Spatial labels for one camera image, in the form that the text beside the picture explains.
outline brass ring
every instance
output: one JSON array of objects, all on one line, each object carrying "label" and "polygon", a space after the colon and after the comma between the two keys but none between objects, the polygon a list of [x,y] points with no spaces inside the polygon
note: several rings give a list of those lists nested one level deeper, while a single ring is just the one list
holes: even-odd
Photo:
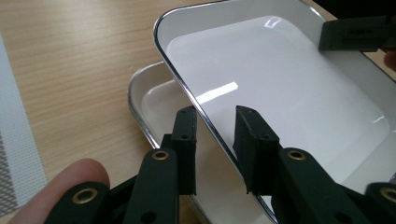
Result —
[{"label": "brass ring", "polygon": [[97,189],[94,188],[82,189],[73,196],[73,203],[77,203],[77,204],[88,203],[92,201],[97,194],[98,194]]},{"label": "brass ring", "polygon": [[295,151],[295,150],[288,151],[288,156],[294,160],[297,160],[297,161],[303,161],[306,159],[306,156],[304,153]]},{"label": "brass ring", "polygon": [[396,203],[396,189],[382,188],[380,192],[384,198]]},{"label": "brass ring", "polygon": [[157,152],[154,152],[151,155],[151,157],[152,157],[152,159],[154,159],[156,161],[163,161],[169,157],[169,153],[167,153],[165,151],[157,151]]}]

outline black bracket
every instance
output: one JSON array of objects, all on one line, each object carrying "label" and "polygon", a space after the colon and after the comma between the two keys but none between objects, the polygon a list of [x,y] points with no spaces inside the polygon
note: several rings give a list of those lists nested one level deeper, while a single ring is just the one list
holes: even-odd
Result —
[{"label": "black bracket", "polygon": [[341,19],[323,23],[319,50],[396,50],[396,16]]},{"label": "black bracket", "polygon": [[172,134],[165,134],[161,147],[172,148],[178,157],[178,192],[180,195],[196,194],[195,150],[197,115],[193,107],[177,111]]},{"label": "black bracket", "polygon": [[396,15],[395,0],[314,0],[338,19]]},{"label": "black bracket", "polygon": [[276,179],[279,138],[260,114],[251,108],[236,107],[235,139],[233,143],[247,192],[271,195]]}]

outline wooden table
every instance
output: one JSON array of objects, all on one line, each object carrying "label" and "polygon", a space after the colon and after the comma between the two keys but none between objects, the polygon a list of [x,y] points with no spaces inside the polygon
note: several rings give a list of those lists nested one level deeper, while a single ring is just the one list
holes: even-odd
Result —
[{"label": "wooden table", "polygon": [[[101,162],[112,186],[137,174],[151,147],[128,108],[129,80],[161,60],[156,19],[203,2],[1,1],[0,31],[48,180],[81,158]],[[181,223],[199,223],[182,201]]]}]

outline human finger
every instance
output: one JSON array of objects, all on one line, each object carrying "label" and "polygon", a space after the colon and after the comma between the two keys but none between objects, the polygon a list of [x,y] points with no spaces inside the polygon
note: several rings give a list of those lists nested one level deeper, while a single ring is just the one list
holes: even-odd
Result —
[{"label": "human finger", "polygon": [[384,58],[384,64],[393,69],[396,70],[396,51],[389,51]]},{"label": "human finger", "polygon": [[100,182],[110,186],[106,169],[100,162],[91,159],[76,161],[55,176],[8,223],[44,223],[61,197],[69,189],[84,182]]}]

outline white plastic tray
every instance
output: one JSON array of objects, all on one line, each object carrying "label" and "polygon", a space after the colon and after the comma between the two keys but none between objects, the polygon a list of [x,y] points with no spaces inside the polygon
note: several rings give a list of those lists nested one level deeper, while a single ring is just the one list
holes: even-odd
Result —
[{"label": "white plastic tray", "polygon": [[[129,87],[129,104],[146,137],[159,147],[171,133],[176,112],[191,102],[164,63],[137,71]],[[246,194],[242,177],[198,119],[197,195],[191,197],[208,223],[272,223],[256,198]]]},{"label": "white plastic tray", "polygon": [[235,107],[248,106],[283,147],[364,192],[396,171],[396,86],[359,52],[319,52],[322,23],[299,1],[224,1],[164,14],[154,38],[231,157]]}]

